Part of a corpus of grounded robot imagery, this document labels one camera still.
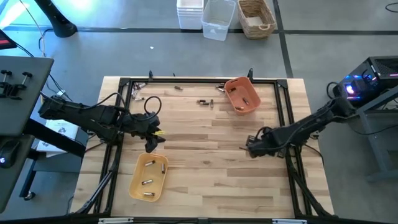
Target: wicker basket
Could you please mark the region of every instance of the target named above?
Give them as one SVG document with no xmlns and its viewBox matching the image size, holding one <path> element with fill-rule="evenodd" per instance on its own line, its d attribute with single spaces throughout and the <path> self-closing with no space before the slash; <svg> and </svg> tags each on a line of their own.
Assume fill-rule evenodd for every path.
<svg viewBox="0 0 398 224">
<path fill-rule="evenodd" d="M 265 0 L 238 0 L 238 16 L 248 39 L 262 39 L 272 34 L 276 23 Z"/>
</svg>

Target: wooden table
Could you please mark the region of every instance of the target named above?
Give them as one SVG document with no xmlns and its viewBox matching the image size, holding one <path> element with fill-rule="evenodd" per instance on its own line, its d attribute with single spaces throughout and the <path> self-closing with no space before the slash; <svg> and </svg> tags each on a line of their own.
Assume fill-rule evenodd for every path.
<svg viewBox="0 0 398 224">
<path fill-rule="evenodd" d="M 117 91 L 119 78 L 104 77 L 99 100 Z M 288 84 L 297 121 L 310 114 L 304 81 L 288 79 Z M 183 91 L 174 89 L 174 85 L 151 83 L 139 92 L 143 97 L 157 95 L 163 102 L 159 118 L 166 142 L 154 151 L 169 160 L 162 196 L 152 203 L 129 196 L 128 188 L 137 158 L 145 150 L 143 140 L 126 134 L 112 216 L 294 217 L 285 160 L 270 156 L 252 159 L 246 151 L 239 149 L 247 136 L 254 135 L 259 128 L 279 126 L 273 86 L 255 85 L 261 106 L 252 114 L 236 116 L 227 97 L 216 90 L 214 84 L 178 84 Z M 196 101 L 199 99 L 214 99 L 214 108 L 198 105 Z M 114 101 L 115 98 L 110 98 L 106 103 L 113 105 Z M 130 110 L 143 113 L 143 106 L 143 101 L 132 101 Z M 149 110 L 156 111 L 157 108 L 156 100 L 148 102 Z M 98 139 L 92 139 L 88 147 L 97 143 Z M 308 145 L 319 150 L 314 140 L 310 139 Z M 97 187 L 104 149 L 105 146 L 101 146 L 86 153 L 71 212 L 78 210 Z M 325 210 L 333 213 L 321 158 L 303 147 L 302 160 L 309 189 Z M 303 210 L 299 190 L 298 195 Z"/>
</svg>

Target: white paper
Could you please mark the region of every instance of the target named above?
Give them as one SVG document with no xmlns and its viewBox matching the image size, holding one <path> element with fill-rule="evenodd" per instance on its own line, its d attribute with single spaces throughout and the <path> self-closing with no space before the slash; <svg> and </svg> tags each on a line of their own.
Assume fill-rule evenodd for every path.
<svg viewBox="0 0 398 224">
<path fill-rule="evenodd" d="M 64 120 L 47 120 L 45 126 L 53 131 L 56 131 L 72 140 L 75 140 L 78 126 Z M 66 153 L 64 150 L 59 149 L 49 143 L 40 141 L 37 146 L 39 152 L 46 152 L 47 157 L 55 156 L 58 154 Z"/>
</svg>

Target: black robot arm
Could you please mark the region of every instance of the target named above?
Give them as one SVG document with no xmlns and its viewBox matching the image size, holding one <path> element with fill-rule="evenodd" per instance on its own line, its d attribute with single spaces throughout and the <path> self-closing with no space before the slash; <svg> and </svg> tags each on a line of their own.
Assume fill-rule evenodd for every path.
<svg viewBox="0 0 398 224">
<path fill-rule="evenodd" d="M 330 122 L 344 122 L 355 114 L 355 109 L 345 98 L 330 100 L 314 114 L 297 121 L 290 126 L 279 128 L 261 128 L 256 136 L 249 136 L 246 146 L 250 156 L 274 156 L 275 153 L 291 145 L 301 146 L 315 131 L 324 130 Z"/>
<path fill-rule="evenodd" d="M 81 103 L 65 101 L 59 96 L 45 97 L 39 109 L 44 119 L 63 119 L 89 130 L 106 143 L 114 143 L 119 132 L 129 133 L 146 139 L 146 152 L 152 152 L 158 142 L 165 139 L 155 135 L 160 131 L 157 115 L 152 113 L 131 114 L 127 109 L 118 106 L 86 106 Z"/>
</svg>

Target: gray floor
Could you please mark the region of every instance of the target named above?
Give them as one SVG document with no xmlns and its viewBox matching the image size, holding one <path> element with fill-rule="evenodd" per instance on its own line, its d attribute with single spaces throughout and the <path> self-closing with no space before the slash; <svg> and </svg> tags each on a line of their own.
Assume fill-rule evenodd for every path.
<svg viewBox="0 0 398 224">
<path fill-rule="evenodd" d="M 49 25 L 33 0 L 25 2 L 30 4 L 40 25 Z M 178 28 L 175 1 L 171 0 L 54 2 L 82 27 Z M 398 13 L 384 9 L 390 2 L 393 0 L 279 0 L 279 6 L 284 29 L 398 30 Z M 71 4 L 78 13 L 72 11 Z M 24 12 L 14 23 L 31 25 L 32 21 Z M 235 17 L 232 28 L 239 27 Z M 40 55 L 38 32 L 6 33 L 34 55 Z M 328 100 L 326 84 L 341 80 L 366 57 L 398 55 L 397 39 L 396 35 L 286 35 L 293 75 L 305 80 L 312 111 Z M 244 34 L 228 34 L 225 42 L 217 42 L 203 38 L 202 34 L 80 32 L 59 39 L 48 32 L 45 42 L 47 56 L 55 59 L 52 75 L 72 99 L 86 104 L 96 102 L 105 75 L 147 75 L 151 69 L 154 75 L 161 76 L 174 72 L 180 76 L 238 77 L 253 67 L 255 77 L 286 77 L 277 34 L 267 40 L 247 40 Z M 25 53 L 12 49 L 0 54 Z M 86 95 L 88 88 L 95 94 Z M 36 111 L 32 117 L 41 120 Z M 320 149 L 337 215 L 398 223 L 398 180 L 373 184 L 365 180 L 367 175 L 377 172 L 366 138 L 352 132 L 346 124 L 331 124 L 321 133 Z M 25 173 L 26 169 L 0 219 L 64 214 L 77 175 L 39 174 L 33 184 L 37 198 L 24 202 L 17 194 Z M 62 185 L 61 179 L 67 179 L 68 184 Z"/>
</svg>

